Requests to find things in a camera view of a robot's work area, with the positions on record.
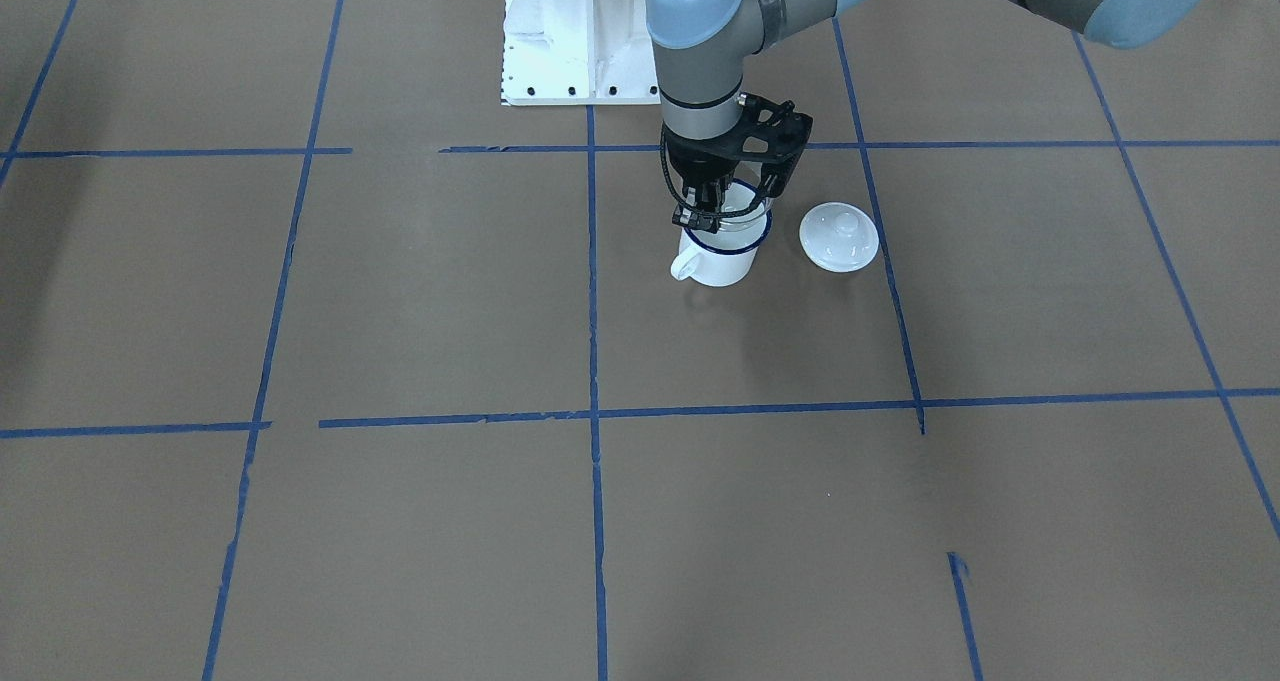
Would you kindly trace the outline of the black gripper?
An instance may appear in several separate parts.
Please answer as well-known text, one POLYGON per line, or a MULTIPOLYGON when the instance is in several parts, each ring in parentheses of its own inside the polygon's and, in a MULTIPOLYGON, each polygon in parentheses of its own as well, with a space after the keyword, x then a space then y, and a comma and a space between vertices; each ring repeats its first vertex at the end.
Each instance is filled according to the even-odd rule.
POLYGON ((660 131, 660 147, 671 195, 676 198, 672 224, 686 230, 718 233, 724 195, 741 163, 709 140, 689 140, 660 131))

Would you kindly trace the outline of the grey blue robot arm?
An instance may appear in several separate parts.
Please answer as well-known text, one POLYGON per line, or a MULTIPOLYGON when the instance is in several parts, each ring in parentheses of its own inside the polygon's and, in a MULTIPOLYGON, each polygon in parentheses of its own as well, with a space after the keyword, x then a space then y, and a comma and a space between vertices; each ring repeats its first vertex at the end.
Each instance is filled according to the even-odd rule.
MULTIPOLYGON (((792 102, 742 90, 746 58, 865 0, 645 0, 672 221, 717 234, 780 197, 812 134, 792 102)), ((1092 44, 1134 49, 1202 0, 1006 0, 1092 44)))

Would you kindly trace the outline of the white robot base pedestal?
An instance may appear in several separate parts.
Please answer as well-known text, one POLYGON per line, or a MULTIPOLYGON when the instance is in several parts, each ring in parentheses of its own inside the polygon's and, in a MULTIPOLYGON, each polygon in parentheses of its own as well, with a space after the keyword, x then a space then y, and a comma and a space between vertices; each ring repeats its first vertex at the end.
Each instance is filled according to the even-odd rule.
POLYGON ((500 101, 658 104, 644 0, 504 0, 500 101))

